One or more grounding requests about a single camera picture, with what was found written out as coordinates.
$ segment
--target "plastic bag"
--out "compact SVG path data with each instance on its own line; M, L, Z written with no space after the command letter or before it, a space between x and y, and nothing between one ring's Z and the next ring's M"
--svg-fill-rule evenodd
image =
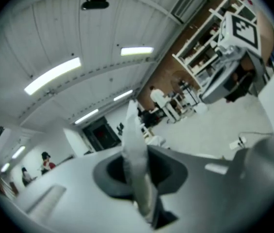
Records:
M139 212L151 223L157 190L152 184L149 174L147 145L141 132L137 102L133 100L128 105L122 141L123 169L126 181L133 188Z

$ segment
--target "shelving unit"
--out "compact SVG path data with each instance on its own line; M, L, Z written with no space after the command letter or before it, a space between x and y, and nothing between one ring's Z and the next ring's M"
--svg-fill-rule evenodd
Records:
M198 76L201 75L203 70L208 69L211 64L218 58L217 54L214 53L212 56L205 55L205 52L211 48L210 43L212 41L217 42L219 36L219 30L210 36L210 30L214 25L220 25L223 17L224 11L230 11L237 15L244 14L245 18L249 19L253 23L256 22L257 18L255 13L250 7L248 7L242 0L223 0L221 4L216 9L209 9L211 15L206 19L202 26L195 32L191 39L187 40L183 47L177 54L172 56L181 64L181 66L194 78L197 84L202 88L205 80L199 80ZM207 41L200 46L197 50L194 47L200 42L201 39ZM199 59L204 56L205 62Z

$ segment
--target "floor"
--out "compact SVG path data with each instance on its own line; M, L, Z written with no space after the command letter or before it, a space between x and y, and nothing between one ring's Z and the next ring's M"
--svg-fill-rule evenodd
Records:
M247 95L234 103L224 99L208 105L203 115L187 112L187 118L167 124L165 117L153 127L153 133L166 139L167 144L176 151L189 154L210 154L233 159L239 149L231 150L229 144L238 139L240 132L272 132L258 98ZM246 146L253 146L265 136L242 134L247 140Z

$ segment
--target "brown wall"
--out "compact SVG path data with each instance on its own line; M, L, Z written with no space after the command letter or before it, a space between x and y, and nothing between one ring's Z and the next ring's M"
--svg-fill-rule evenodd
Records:
M160 64L158 65L157 69L154 71L146 85L143 87L142 91L140 92L138 96L138 101L141 103L141 105L146 109L153 109L154 104L152 100L150 99L150 89L149 87L151 85L154 85L156 88L161 89L165 94L173 91L172 85L171 85L171 75L176 71L185 71L185 69L178 63L173 57L172 54L177 54L178 51L183 47L187 39L190 39L194 33L196 32L196 28L193 27L193 29L190 28L191 25L196 26L199 28L205 20L210 16L209 9L216 9L218 5L223 0L209 0L204 7L200 10L200 12L194 17L192 22L188 25L186 29L183 30L183 32L180 34L180 36L177 38L177 40L174 42L174 44L171 46L171 48L168 50L165 57L162 59ZM195 82L195 80L186 72L186 78L185 80L187 82L190 82L194 87L199 88L198 84Z

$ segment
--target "air vent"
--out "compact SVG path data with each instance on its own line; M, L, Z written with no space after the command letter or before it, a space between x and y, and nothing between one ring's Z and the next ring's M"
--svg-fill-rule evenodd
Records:
M179 0L171 13L181 22L187 22L203 2L204 0Z

